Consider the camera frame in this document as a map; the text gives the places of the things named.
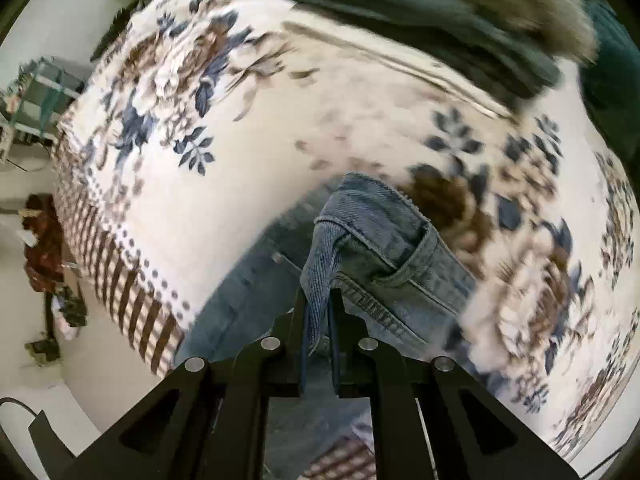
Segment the floral bedsheet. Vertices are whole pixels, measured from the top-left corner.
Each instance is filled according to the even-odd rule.
[[[60,121],[65,233],[163,374],[273,219],[336,174],[386,180],[478,280],[426,354],[570,459],[638,360],[638,206],[561,68],[512,116],[437,59],[287,0],[154,0]]]

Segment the blue denim jeans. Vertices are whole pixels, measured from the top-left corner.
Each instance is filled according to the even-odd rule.
[[[431,345],[444,345],[475,280],[406,197],[349,173],[339,185],[310,193],[262,234],[207,301],[176,364],[193,355],[237,354],[292,308],[299,286],[316,351],[305,398],[270,404],[265,463],[283,480],[297,478],[368,410],[366,400],[334,396],[322,334],[330,288],[342,290],[346,311],[362,317],[371,336],[420,358]]]

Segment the dark green garment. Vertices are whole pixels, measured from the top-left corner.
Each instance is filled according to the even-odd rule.
[[[551,56],[461,0],[294,0],[427,52],[513,107],[559,79]]]
[[[582,100],[609,147],[635,169],[640,155],[640,51],[607,2],[591,0],[586,10],[600,48],[597,63],[580,70]]]

